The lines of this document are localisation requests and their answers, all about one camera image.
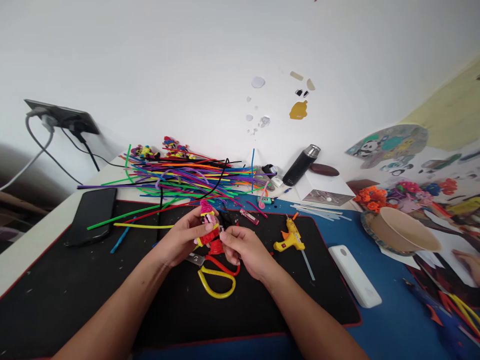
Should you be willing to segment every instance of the wall outlet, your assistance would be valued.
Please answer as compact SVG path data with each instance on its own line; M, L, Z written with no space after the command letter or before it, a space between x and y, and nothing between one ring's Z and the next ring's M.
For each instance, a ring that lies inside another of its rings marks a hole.
M68 107L61 107L52 104L47 104L40 101L25 99L26 104L33 110L37 107L48 110L49 115L57 120L58 127L69 129L70 125L75 122L76 126L81 129L81 132L90 134L100 134L97 125L88 112L74 110Z

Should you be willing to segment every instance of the hand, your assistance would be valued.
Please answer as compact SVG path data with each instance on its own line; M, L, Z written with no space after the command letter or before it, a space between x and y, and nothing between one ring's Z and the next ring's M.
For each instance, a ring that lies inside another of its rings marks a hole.
M470 268L473 281L480 287L480 256L471 255L458 250L451 251L453 255Z
M183 216L153 248L152 253L162 264L177 266L195 249L194 240L212 231L214 226L211 223L202 224L201 211L199 206ZM216 216L219 215L217 210L213 211Z
M257 280L263 281L268 271L278 266L259 237L246 227L230 226L220 233L220 240L226 259L233 265L239 265L241 258L249 274Z

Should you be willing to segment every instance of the white desk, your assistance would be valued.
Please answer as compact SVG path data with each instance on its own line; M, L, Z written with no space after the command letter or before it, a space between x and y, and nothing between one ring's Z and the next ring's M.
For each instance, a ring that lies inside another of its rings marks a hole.
M124 165L125 161L117 157L112 164ZM96 176L85 185L100 185L111 181L124 179L125 171L116 166L106 165ZM280 196L280 200L298 202L297 191L292 189L286 194L285 187L269 192L270 197ZM78 190L70 195L64 202L57 206L45 218L32 227L25 235L0 254L0 296L3 295L12 284L37 260L40 255L57 239L62 232L72 223L82 194L90 189ZM121 187L117 192L117 199L129 201L141 201L145 203L160 203L159 198L140 197L140 191L134 188ZM345 210L358 210L354 203L347 202L343 206L321 205L324 208Z

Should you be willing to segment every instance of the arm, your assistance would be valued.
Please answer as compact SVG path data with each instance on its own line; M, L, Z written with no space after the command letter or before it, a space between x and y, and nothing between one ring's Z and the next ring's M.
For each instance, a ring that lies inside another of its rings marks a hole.
M253 231L231 226L220 239L227 259L238 265L240 256L250 275L265 285L306 359L368 359L343 326L272 258Z
M212 224L201 225L200 211L195 208L170 229L54 360L128 357L145 313L170 269L193 251L193 239L212 231Z

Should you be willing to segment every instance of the black desk mat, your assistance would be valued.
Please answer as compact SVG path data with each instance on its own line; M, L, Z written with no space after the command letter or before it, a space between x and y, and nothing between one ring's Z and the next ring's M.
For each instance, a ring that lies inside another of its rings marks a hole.
M117 201L114 216L146 207L146 204ZM190 207L162 213L160 224L174 224ZM237 211L230 212L241 226L253 229L269 251L287 231L284 215L269 214L254 226ZM156 225L158 216L137 222ZM297 283L343 325L361 322L358 309L335 266L311 217L295 220L315 281L312 281L300 251L289 248L275 259ZM0 350L3 358L36 358L55 354L122 284L138 262L167 230L132 228L114 254L110 250L123 233L113 228L97 244L66 248L68 230L19 279L0 300ZM198 254L208 252L199 248ZM230 269L225 255L218 255ZM215 269L211 262L207 268ZM255 337L288 331L275 302L264 286L242 266L236 289L227 299L210 297L197 274L199 268L187 261L171 270L154 298L135 340L134 349L161 348L175 344ZM210 287L225 292L228 279L205 275Z

